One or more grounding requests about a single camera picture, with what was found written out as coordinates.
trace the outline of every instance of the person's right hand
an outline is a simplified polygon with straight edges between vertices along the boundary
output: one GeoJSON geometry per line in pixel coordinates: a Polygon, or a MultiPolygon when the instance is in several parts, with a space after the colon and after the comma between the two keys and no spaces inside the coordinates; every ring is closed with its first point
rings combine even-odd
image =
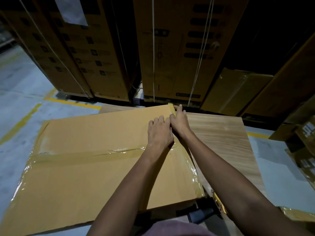
{"type": "Polygon", "coordinates": [[[174,108],[176,109],[176,116],[174,116],[174,114],[169,116],[171,119],[171,126],[172,129],[183,138],[190,131],[186,111],[183,111],[181,104],[179,106],[174,105],[174,108]]]}

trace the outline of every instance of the hand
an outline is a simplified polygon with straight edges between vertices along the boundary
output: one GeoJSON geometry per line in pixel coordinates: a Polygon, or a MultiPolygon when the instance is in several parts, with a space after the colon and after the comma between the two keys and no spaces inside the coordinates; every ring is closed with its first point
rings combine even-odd
{"type": "Polygon", "coordinates": [[[149,122],[148,127],[148,146],[158,147],[164,151],[174,141],[173,132],[170,126],[170,119],[163,116],[155,118],[149,122]]]}
{"type": "Polygon", "coordinates": [[[190,127],[187,119],[186,111],[183,111],[183,107],[180,104],[179,106],[174,105],[176,109],[176,116],[171,114],[169,118],[171,119],[172,128],[183,138],[188,132],[190,132],[190,127]]]}

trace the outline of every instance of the gray floor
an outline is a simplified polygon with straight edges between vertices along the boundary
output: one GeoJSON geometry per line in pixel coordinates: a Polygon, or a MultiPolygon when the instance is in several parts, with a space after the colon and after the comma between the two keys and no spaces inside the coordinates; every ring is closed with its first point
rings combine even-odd
{"type": "MultiPolygon", "coordinates": [[[[52,84],[20,47],[0,55],[0,219],[18,185],[42,122],[99,111],[44,100],[52,89],[52,84]]],[[[246,130],[272,134],[272,131],[251,127],[246,130]]],[[[249,139],[269,200],[276,206],[315,213],[315,190],[285,153],[285,143],[252,136],[249,139]]],[[[85,235],[88,229],[89,226],[84,226],[51,235],[85,235]]]]}

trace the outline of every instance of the white string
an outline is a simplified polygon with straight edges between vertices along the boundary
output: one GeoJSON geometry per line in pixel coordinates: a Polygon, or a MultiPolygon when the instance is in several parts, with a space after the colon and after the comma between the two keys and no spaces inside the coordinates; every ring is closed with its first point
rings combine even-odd
{"type": "Polygon", "coordinates": [[[23,8],[25,9],[27,15],[30,17],[30,19],[32,20],[34,26],[36,27],[36,29],[38,30],[38,32],[40,33],[40,35],[42,36],[42,38],[44,39],[44,41],[46,42],[46,44],[48,45],[48,47],[51,49],[51,51],[53,52],[53,54],[57,57],[57,59],[62,63],[62,65],[67,69],[67,71],[69,71],[70,75],[73,77],[73,79],[77,82],[77,84],[80,86],[81,90],[83,91],[83,93],[85,94],[86,97],[89,98],[89,95],[86,94],[85,90],[83,89],[83,87],[79,84],[79,82],[77,81],[77,79],[73,76],[73,74],[71,73],[71,71],[68,69],[68,67],[61,61],[61,59],[59,58],[59,56],[55,53],[55,51],[53,50],[53,48],[50,46],[50,44],[48,43],[48,41],[46,40],[45,36],[42,34],[42,32],[40,31],[40,29],[38,28],[37,24],[35,23],[34,19],[32,18],[32,16],[30,15],[30,13],[28,12],[28,10],[26,9],[24,3],[22,2],[22,0],[19,0],[20,3],[22,4],[23,8]]]}
{"type": "Polygon", "coordinates": [[[114,6],[113,6],[112,0],[111,0],[111,4],[112,4],[112,10],[113,10],[113,13],[114,13],[114,19],[115,19],[115,24],[116,24],[116,30],[117,30],[117,35],[118,35],[118,41],[119,41],[119,45],[120,45],[120,50],[121,50],[121,54],[122,54],[122,56],[123,56],[123,61],[124,61],[124,65],[125,65],[126,74],[128,75],[127,66],[126,66],[126,62],[125,62],[125,58],[124,58],[124,53],[123,53],[123,48],[121,47],[121,43],[120,43],[120,36],[119,36],[118,26],[117,26],[117,22],[116,22],[116,15],[115,15],[115,11],[114,11],[114,6]]]}
{"type": "Polygon", "coordinates": [[[27,45],[25,44],[25,42],[23,41],[23,39],[21,38],[21,36],[19,35],[19,33],[17,32],[17,30],[14,28],[14,26],[10,23],[10,21],[8,20],[8,18],[6,17],[6,15],[3,13],[3,11],[0,11],[1,15],[4,16],[4,18],[6,19],[6,21],[10,24],[10,27],[13,29],[13,31],[16,33],[16,35],[18,36],[19,40],[22,42],[22,44],[24,45],[24,47],[26,48],[26,50],[28,51],[28,53],[30,54],[30,56],[32,57],[33,61],[37,64],[37,67],[43,72],[43,74],[46,76],[46,78],[51,82],[50,78],[45,74],[44,70],[42,69],[42,67],[40,66],[40,64],[37,62],[37,60],[35,59],[34,55],[32,54],[32,52],[29,50],[29,48],[27,47],[27,45]]]}
{"type": "Polygon", "coordinates": [[[152,34],[153,34],[153,102],[155,102],[155,87],[154,87],[154,63],[155,63],[155,43],[154,43],[154,0],[152,0],[152,34]]]}
{"type": "Polygon", "coordinates": [[[192,93],[194,92],[194,89],[195,89],[195,85],[196,85],[196,81],[197,81],[197,78],[198,78],[198,74],[199,74],[199,70],[200,70],[200,66],[201,66],[203,53],[204,53],[204,50],[205,50],[206,45],[207,45],[207,40],[208,40],[208,35],[209,35],[209,30],[210,30],[210,25],[211,25],[211,19],[212,19],[212,12],[213,12],[213,5],[214,5],[214,3],[215,3],[215,0],[210,0],[209,10],[208,10],[207,20],[206,20],[206,25],[204,27],[202,44],[201,44],[201,48],[200,48],[199,60],[198,60],[198,64],[197,64],[196,74],[195,74],[195,79],[194,79],[194,83],[193,83],[192,88],[191,88],[191,93],[190,93],[190,96],[189,96],[187,107],[189,107],[191,96],[192,96],[192,93]],[[210,15],[209,27],[208,27],[207,37],[206,37],[206,39],[204,39],[204,35],[205,35],[206,29],[207,29],[207,23],[208,23],[210,8],[211,8],[211,15],[210,15]]]}

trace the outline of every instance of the wood grain surface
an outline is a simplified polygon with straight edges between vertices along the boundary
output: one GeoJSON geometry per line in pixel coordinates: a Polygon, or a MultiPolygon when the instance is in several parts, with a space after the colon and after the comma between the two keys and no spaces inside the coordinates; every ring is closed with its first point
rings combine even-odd
{"type": "MultiPolygon", "coordinates": [[[[129,109],[134,108],[107,104],[102,106],[100,113],[129,109]]],[[[196,136],[216,154],[239,170],[266,196],[264,182],[242,119],[240,117],[197,113],[187,113],[187,116],[189,125],[196,136]]],[[[204,178],[195,160],[194,163],[203,187],[210,194],[211,186],[204,178]]],[[[233,221],[226,215],[223,215],[223,219],[230,236],[242,235],[233,221]]]]}

